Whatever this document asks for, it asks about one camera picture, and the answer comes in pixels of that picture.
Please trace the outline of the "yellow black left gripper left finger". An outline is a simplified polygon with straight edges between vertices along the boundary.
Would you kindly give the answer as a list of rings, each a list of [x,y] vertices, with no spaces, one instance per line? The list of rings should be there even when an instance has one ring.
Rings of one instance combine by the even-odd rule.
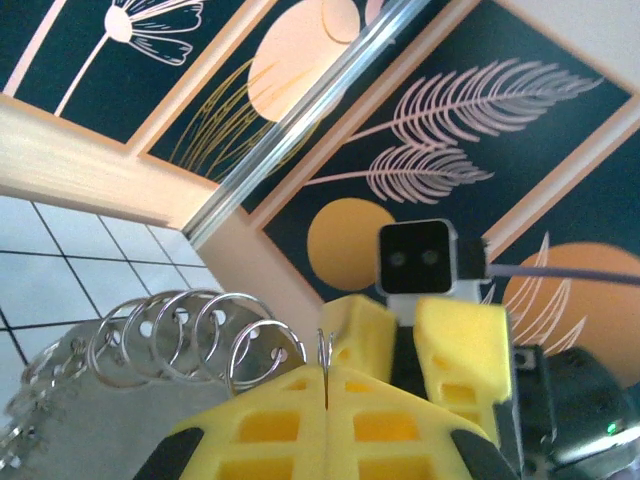
[[[136,479],[323,479],[324,375],[301,366],[179,422]]]

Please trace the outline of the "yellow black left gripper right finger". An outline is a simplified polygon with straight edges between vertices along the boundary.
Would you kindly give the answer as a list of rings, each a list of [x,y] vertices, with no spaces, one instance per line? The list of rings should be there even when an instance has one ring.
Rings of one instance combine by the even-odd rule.
[[[516,479],[470,420],[346,367],[328,370],[327,479]]]

